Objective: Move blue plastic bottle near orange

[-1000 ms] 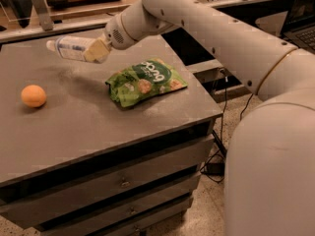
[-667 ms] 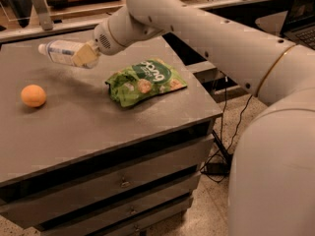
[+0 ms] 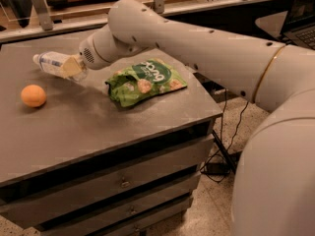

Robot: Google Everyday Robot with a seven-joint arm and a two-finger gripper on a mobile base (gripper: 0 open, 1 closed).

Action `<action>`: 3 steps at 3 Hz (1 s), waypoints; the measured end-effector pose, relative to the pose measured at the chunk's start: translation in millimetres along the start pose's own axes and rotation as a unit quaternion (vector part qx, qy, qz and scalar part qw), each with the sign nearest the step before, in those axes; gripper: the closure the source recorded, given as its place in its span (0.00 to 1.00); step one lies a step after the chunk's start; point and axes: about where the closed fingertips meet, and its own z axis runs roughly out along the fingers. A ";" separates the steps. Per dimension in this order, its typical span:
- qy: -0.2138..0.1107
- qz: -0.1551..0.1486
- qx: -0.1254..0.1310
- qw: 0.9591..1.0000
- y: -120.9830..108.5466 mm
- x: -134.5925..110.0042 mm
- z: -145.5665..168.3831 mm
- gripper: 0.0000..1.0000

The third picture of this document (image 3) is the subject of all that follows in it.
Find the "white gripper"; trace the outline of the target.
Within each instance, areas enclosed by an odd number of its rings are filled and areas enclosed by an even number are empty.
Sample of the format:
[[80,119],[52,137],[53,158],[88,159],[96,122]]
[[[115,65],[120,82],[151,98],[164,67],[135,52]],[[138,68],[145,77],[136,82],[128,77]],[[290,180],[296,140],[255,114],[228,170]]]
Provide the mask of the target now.
[[60,71],[64,79],[82,75],[85,65],[92,70],[100,70],[108,65],[108,62],[97,54],[93,35],[80,43],[79,53],[81,56],[79,54],[70,55],[61,66]]

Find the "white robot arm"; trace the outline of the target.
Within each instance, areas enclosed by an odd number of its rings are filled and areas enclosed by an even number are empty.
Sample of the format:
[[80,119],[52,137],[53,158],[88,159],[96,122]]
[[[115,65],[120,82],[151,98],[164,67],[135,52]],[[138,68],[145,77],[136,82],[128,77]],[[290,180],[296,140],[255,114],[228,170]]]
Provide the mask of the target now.
[[85,65],[102,69],[158,48],[268,111],[238,162],[232,236],[315,236],[315,52],[169,21],[120,0],[84,39]]

